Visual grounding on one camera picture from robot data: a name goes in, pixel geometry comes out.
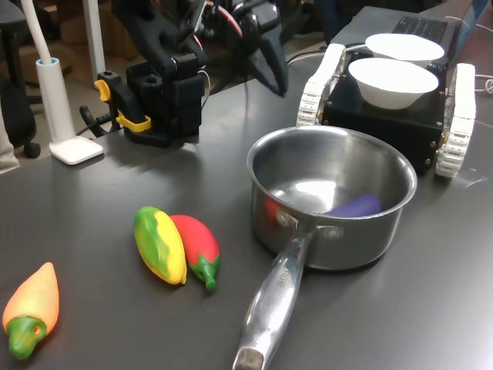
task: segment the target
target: pan rim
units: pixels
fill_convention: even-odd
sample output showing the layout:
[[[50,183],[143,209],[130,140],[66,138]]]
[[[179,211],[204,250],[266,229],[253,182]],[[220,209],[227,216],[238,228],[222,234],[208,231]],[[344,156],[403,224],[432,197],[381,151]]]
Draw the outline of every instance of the pan rim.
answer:
[[[404,167],[406,171],[408,172],[408,176],[410,177],[411,183],[410,183],[410,189],[408,190],[406,196],[393,206],[392,208],[389,208],[388,210],[384,210],[378,214],[371,214],[370,216],[363,216],[363,217],[334,217],[330,215],[325,215],[325,214],[316,214],[314,212],[305,212],[302,210],[298,210],[297,208],[291,206],[290,204],[284,202],[280,198],[276,197],[273,195],[271,192],[269,192],[265,187],[262,186],[260,181],[257,179],[257,176],[255,176],[255,173],[253,172],[253,159],[255,158],[256,154],[262,148],[264,145],[266,145],[268,142],[272,141],[274,138],[283,135],[285,133],[288,133],[290,131],[298,131],[298,130],[306,130],[306,131],[325,131],[325,132],[331,132],[339,135],[354,135],[358,136],[362,139],[365,140],[370,140],[378,145],[381,145],[382,147],[386,148],[387,150],[391,151],[392,153],[395,154],[395,156],[404,164]],[[418,187],[418,176],[416,175],[416,171],[414,170],[413,166],[407,160],[407,158],[399,152],[397,149],[395,149],[392,145],[385,143],[384,141],[377,139],[376,137],[373,137],[371,135],[367,135],[366,133],[361,133],[359,131],[354,131],[352,129],[342,129],[340,127],[333,127],[333,126],[294,126],[294,127],[287,127],[285,129],[278,129],[276,131],[273,131],[272,133],[268,133],[265,136],[262,136],[260,139],[258,139],[250,148],[248,155],[246,156],[246,166],[248,168],[248,173],[250,175],[250,178],[252,181],[262,190],[262,192],[270,197],[275,199],[278,203],[282,204],[284,207],[286,207],[289,210],[292,210],[293,212],[298,212],[300,214],[305,214],[308,216],[312,217],[319,217],[323,220],[370,220],[372,218],[379,218],[383,217],[388,214],[392,214],[395,211],[400,210],[403,206],[405,206],[414,196],[416,193],[416,189]]]

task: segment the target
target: white bowl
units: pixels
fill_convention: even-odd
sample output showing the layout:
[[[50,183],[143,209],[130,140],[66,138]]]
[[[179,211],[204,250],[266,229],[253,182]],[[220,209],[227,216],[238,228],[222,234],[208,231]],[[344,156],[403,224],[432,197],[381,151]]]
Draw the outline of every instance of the white bowl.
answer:
[[[370,36],[365,43],[378,58],[403,60],[423,68],[445,54],[439,44],[416,35],[381,33]]]
[[[363,99],[384,109],[408,108],[438,87],[433,73],[394,59],[358,59],[349,65],[349,73],[357,80]]]

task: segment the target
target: laptop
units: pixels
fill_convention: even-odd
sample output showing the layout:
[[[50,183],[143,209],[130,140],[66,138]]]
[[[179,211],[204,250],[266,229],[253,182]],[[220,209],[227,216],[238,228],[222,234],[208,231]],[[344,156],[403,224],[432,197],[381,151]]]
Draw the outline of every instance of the laptop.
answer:
[[[451,18],[435,16],[430,11],[410,13],[367,6],[331,43],[346,46],[363,44],[368,37],[378,33],[419,35],[436,42],[444,49],[445,56],[436,63],[447,68],[464,47],[488,2],[489,0],[450,0],[448,7],[445,7],[447,4],[439,5],[442,7],[441,14],[446,13],[448,8],[451,10]]]

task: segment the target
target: orange toy carrot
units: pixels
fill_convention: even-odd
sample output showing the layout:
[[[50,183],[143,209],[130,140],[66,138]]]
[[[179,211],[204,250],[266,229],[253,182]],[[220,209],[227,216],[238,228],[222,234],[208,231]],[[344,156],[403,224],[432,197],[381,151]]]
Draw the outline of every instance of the orange toy carrot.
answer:
[[[58,318],[59,286],[55,268],[47,262],[18,287],[3,311],[10,353],[21,360],[29,357]]]

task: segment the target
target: purple toy eggplant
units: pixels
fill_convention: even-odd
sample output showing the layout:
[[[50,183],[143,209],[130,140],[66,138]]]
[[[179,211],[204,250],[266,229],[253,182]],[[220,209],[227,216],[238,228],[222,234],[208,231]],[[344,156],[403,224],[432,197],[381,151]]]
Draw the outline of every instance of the purple toy eggplant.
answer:
[[[329,210],[325,215],[333,217],[365,217],[372,214],[379,214],[381,211],[382,206],[378,198],[365,194],[354,198],[342,207]]]

